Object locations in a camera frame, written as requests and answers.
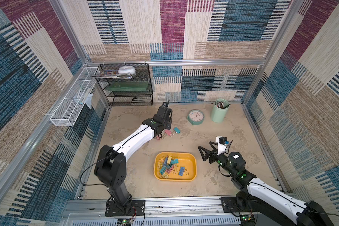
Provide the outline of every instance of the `robotic arm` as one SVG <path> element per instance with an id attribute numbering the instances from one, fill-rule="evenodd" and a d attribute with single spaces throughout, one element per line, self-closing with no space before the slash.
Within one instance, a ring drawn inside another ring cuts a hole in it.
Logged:
<path id="1" fill-rule="evenodd" d="M 113 197 L 107 202 L 106 216 L 131 215 L 134 206 L 145 205 L 144 200 L 133 201 L 127 191 L 124 184 L 127 176 L 126 162 L 144 143 L 156 136 L 162 137 L 162 131 L 171 129 L 171 124 L 172 110 L 168 108 L 168 102 L 164 102 L 153 118 L 143 121 L 126 139 L 112 147 L 105 145 L 100 149 L 94 174 L 108 187 L 107 190 Z M 199 146 L 203 161 L 217 162 L 219 169 L 225 169 L 230 174 L 228 177 L 231 177 L 231 181 L 240 190 L 236 194 L 235 203 L 225 204 L 226 207 L 230 206 L 228 210 L 235 207 L 239 211 L 259 211 L 283 226 L 334 226 L 328 215 L 322 214 L 325 211 L 316 202 L 307 204 L 285 195 L 246 170 L 242 155 L 239 152 L 229 153 L 231 143 L 226 137 L 218 136 L 216 142 L 210 142 L 212 151 Z"/>
<path id="2" fill-rule="evenodd" d="M 162 137 L 161 133 L 164 129 L 171 129 L 172 110 L 168 108 L 168 104 L 169 102 L 163 102 L 157 114 L 151 119 L 144 120 L 142 125 L 126 139 L 112 147 L 105 145 L 99 151 L 94 174 L 108 187 L 107 190 L 113 197 L 115 207 L 123 215 L 137 205 L 132 203 L 132 196 L 124 184 L 127 176 L 126 162 L 144 143 L 156 136 Z"/>
<path id="3" fill-rule="evenodd" d="M 240 190 L 236 194 L 236 203 L 231 204 L 235 211 L 259 211 L 283 226 L 334 226 L 328 215 L 324 214 L 324 209 L 316 202 L 305 203 L 290 197 L 246 170 L 246 162 L 239 152 L 230 152 L 226 156 L 223 150 L 228 150 L 231 144 L 226 137 L 216 137 L 216 142 L 210 141 L 212 151 L 201 146 L 199 151 L 203 161 L 209 159 L 209 163 L 217 162 L 219 169 L 225 169 L 235 187 Z"/>

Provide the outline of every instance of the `pen holder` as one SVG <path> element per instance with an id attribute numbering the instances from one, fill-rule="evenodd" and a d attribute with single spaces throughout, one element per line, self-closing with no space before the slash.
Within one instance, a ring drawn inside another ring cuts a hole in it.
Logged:
<path id="1" fill-rule="evenodd" d="M 214 121 L 216 123 L 221 123 L 226 116 L 226 113 L 229 109 L 230 103 L 228 101 L 226 101 L 225 99 L 217 99 L 215 101 L 215 103 L 218 102 L 218 101 L 222 101 L 224 103 L 224 105 L 227 106 L 227 107 L 226 108 L 219 108 L 219 107 L 216 106 L 216 104 L 214 104 L 214 107 L 212 109 L 210 117 L 211 117 L 212 121 Z"/>

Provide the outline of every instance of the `beige floor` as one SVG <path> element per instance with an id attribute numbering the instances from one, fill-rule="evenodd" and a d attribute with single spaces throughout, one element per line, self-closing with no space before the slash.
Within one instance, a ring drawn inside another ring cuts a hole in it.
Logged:
<path id="1" fill-rule="evenodd" d="M 100 148 L 112 146 L 129 136 L 147 118 L 153 117 L 159 106 L 113 107 L 105 128 Z M 232 104 L 223 123 L 210 119 L 212 104 L 170 105 L 173 110 L 172 130 L 178 127 L 180 134 L 167 136 L 163 140 L 153 139 L 137 150 L 127 162 L 125 184 L 133 197 L 171 197 L 171 196 L 210 196 L 234 195 L 238 192 L 230 178 L 222 176 L 216 163 L 202 161 L 198 146 L 210 149 L 209 141 L 216 136 L 234 140 L 230 151 L 242 154 L 246 169 L 257 175 L 270 186 L 277 187 L 266 160 L 241 109 L 240 104 Z M 186 116 L 192 109 L 203 111 L 205 120 L 201 125 L 191 125 Z M 167 182 L 154 177 L 154 160 L 159 152 L 189 152 L 196 157 L 197 177 L 192 182 Z M 91 171 L 88 183 L 100 181 Z M 84 199 L 105 199 L 108 192 L 104 186 L 88 186 Z"/>

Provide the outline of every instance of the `woven wall covering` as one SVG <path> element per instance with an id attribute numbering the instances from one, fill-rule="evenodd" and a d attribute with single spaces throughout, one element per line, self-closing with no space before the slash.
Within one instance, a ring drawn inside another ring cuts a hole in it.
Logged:
<path id="1" fill-rule="evenodd" d="M 303 3 L 247 108 L 288 189 L 339 214 L 339 1 Z"/>
<path id="2" fill-rule="evenodd" d="M 0 1 L 0 175 L 80 66 L 49 1 Z M 59 222 L 104 116 L 93 92 L 74 127 L 45 135 L 0 204 L 0 226 Z"/>
<path id="3" fill-rule="evenodd" d="M 92 61 L 263 58 L 290 2 L 62 1 Z M 241 101 L 257 68 L 154 66 L 153 102 Z"/>

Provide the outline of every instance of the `white wire basket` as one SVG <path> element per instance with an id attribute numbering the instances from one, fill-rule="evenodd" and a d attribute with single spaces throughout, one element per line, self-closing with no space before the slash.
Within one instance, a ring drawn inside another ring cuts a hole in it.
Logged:
<path id="1" fill-rule="evenodd" d="M 60 102 L 50 121 L 55 126 L 74 126 L 85 105 L 87 96 L 91 93 L 96 80 L 91 75 L 96 73 L 96 67 L 86 67 L 74 82 L 64 99 Z"/>

